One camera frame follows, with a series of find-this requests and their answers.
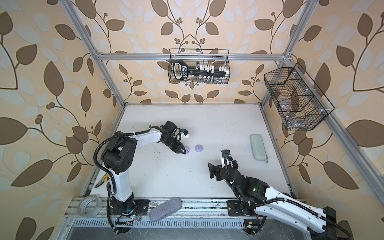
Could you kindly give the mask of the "yellow black pliers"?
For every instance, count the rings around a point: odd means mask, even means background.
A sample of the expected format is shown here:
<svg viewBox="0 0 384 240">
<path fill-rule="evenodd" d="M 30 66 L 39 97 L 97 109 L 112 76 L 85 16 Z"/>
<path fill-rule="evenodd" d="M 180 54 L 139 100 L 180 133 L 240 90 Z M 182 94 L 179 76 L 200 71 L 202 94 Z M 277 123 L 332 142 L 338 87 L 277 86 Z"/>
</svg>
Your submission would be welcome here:
<svg viewBox="0 0 384 240">
<path fill-rule="evenodd" d="M 102 186 L 104 183 L 106 183 L 109 179 L 110 179 L 110 175 L 109 174 L 105 174 L 95 185 L 94 185 L 94 188 L 97 189 L 99 188 L 100 186 Z"/>
</svg>

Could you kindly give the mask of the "clear tape roll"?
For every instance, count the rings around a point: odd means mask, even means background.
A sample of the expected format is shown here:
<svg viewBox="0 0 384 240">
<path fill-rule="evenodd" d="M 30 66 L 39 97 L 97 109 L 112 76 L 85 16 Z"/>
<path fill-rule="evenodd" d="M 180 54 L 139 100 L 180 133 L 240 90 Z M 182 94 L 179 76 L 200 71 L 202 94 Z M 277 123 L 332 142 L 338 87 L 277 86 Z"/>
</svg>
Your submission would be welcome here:
<svg viewBox="0 0 384 240">
<path fill-rule="evenodd" d="M 103 208 L 103 201 L 97 195 L 82 199 L 77 207 L 77 214 L 83 218 L 96 217 Z"/>
</svg>

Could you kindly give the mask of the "black socket holder rail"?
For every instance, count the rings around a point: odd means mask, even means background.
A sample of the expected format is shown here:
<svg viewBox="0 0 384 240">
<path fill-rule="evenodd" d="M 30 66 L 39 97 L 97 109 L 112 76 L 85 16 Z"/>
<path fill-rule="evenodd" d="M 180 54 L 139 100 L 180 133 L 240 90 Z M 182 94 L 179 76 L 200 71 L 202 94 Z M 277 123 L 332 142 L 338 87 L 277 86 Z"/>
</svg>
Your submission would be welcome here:
<svg viewBox="0 0 384 240">
<path fill-rule="evenodd" d="M 200 64 L 199 62 L 193 62 L 190 66 L 183 60 L 176 60 L 172 63 L 171 73 L 177 80 L 205 82 L 227 80 L 231 75 L 226 66 L 219 66 L 216 69 L 214 65 Z"/>
</svg>

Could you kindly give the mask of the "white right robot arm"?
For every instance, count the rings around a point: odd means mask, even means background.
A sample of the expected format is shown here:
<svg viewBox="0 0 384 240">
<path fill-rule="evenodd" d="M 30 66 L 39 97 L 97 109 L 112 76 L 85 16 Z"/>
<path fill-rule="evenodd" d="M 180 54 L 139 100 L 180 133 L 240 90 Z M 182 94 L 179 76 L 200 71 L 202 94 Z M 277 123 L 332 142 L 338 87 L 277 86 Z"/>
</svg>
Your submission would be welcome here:
<svg viewBox="0 0 384 240">
<path fill-rule="evenodd" d="M 354 238 L 336 222 L 333 208 L 309 206 L 259 179 L 243 176 L 235 166 L 234 161 L 217 166 L 208 163 L 210 178 L 224 181 L 236 197 L 227 202 L 229 216 L 271 218 L 303 232 L 312 240 Z"/>
</svg>

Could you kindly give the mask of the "grey felt glasses case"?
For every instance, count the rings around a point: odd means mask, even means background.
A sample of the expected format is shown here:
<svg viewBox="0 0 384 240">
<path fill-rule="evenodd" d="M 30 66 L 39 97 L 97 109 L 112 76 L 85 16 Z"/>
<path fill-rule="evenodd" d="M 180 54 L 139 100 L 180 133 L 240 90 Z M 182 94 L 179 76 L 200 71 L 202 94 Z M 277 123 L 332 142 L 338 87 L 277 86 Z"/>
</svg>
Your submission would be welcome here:
<svg viewBox="0 0 384 240">
<path fill-rule="evenodd" d="M 178 197 L 172 198 L 149 212 L 149 218 L 151 222 L 158 222 L 174 213 L 179 211 L 182 208 L 182 200 Z"/>
</svg>

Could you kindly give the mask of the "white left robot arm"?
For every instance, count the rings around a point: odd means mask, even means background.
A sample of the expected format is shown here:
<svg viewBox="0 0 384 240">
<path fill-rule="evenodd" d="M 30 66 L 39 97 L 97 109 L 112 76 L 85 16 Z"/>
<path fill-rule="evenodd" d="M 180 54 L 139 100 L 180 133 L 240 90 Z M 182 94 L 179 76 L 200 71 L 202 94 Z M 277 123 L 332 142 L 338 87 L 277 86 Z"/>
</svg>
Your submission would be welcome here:
<svg viewBox="0 0 384 240">
<path fill-rule="evenodd" d="M 150 126 L 145 131 L 116 132 L 96 148 L 94 163 L 109 176 L 107 220 L 117 235 L 128 232 L 124 228 L 123 217 L 139 221 L 149 209 L 150 200 L 136 200 L 130 186 L 129 168 L 135 151 L 145 145 L 163 143 L 176 154 L 186 154 L 181 141 L 188 137 L 188 130 L 180 129 L 173 122 L 167 121 L 162 126 Z"/>
</svg>

